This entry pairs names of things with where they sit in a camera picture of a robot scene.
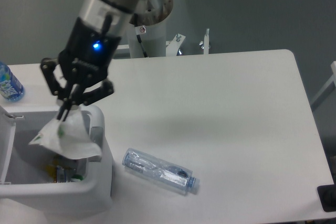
bottle label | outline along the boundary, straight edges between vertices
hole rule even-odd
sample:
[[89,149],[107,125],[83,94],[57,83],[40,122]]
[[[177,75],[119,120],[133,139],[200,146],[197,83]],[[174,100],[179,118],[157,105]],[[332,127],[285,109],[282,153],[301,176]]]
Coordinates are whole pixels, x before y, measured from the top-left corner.
[[0,93],[6,99],[14,99],[22,94],[23,87],[17,78],[10,72],[0,80]]

white bin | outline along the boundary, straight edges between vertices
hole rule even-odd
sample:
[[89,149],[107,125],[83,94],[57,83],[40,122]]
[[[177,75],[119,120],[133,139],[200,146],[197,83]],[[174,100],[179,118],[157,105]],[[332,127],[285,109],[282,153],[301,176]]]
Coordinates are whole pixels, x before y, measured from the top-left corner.
[[[56,155],[39,145],[28,145],[58,111],[57,107],[0,106],[0,198],[9,198],[44,212],[97,212],[110,208],[113,158],[104,135],[104,117],[96,106],[82,107],[91,139],[102,148],[102,158],[81,159],[84,180],[52,183],[44,167]],[[23,116],[11,119],[8,115]]]

clear plastic bottle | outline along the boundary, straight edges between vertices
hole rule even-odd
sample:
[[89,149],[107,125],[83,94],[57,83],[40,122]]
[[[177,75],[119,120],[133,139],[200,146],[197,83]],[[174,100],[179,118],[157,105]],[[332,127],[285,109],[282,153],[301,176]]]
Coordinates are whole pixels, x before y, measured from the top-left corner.
[[122,164],[142,175],[161,181],[185,192],[196,193],[199,179],[192,177],[192,171],[144,152],[129,148]]
[[25,90],[9,67],[0,61],[0,94],[8,101],[16,102],[24,96]]

black cable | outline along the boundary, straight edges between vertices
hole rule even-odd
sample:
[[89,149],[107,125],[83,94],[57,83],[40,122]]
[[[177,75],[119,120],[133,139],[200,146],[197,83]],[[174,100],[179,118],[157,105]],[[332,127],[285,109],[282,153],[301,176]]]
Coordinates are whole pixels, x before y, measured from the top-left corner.
[[[134,13],[134,27],[137,27],[137,26],[138,26],[138,15],[136,13]],[[143,47],[143,43],[142,43],[140,34],[137,34],[136,38],[138,39],[138,42],[140,43],[144,58],[148,58],[147,52],[146,52],[145,48]]]

gray wall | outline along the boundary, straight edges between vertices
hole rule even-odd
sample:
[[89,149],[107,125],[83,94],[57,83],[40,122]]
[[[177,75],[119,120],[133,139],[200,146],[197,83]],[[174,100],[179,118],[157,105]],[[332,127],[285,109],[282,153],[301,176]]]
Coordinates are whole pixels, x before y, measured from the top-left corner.
[[[34,63],[57,56],[81,3],[0,0],[0,60]],[[330,77],[330,63],[336,60],[336,0],[174,0],[168,39],[181,33],[187,36],[184,52],[199,54],[197,44],[206,28],[210,28],[213,53],[291,50],[309,98]],[[336,121],[330,111],[327,107],[322,114],[316,112],[322,138],[336,136],[335,126],[324,127],[330,120]]]

